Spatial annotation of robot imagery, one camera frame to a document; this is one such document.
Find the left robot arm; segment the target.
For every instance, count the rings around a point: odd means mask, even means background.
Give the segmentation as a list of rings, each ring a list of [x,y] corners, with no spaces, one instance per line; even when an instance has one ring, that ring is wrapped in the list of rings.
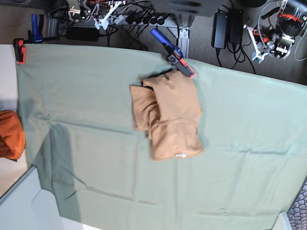
[[[244,26],[254,48],[252,61],[261,63],[266,56],[286,59],[295,44],[295,38],[306,29],[305,0],[282,0],[280,6],[265,13],[265,9],[275,2],[273,0],[263,6],[255,27]]]

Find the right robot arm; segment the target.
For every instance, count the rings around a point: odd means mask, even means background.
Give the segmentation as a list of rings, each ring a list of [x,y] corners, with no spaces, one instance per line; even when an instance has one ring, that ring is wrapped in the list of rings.
[[[126,0],[67,0],[68,17],[74,23],[94,21],[97,30],[106,30],[110,16],[119,7],[127,4]]]

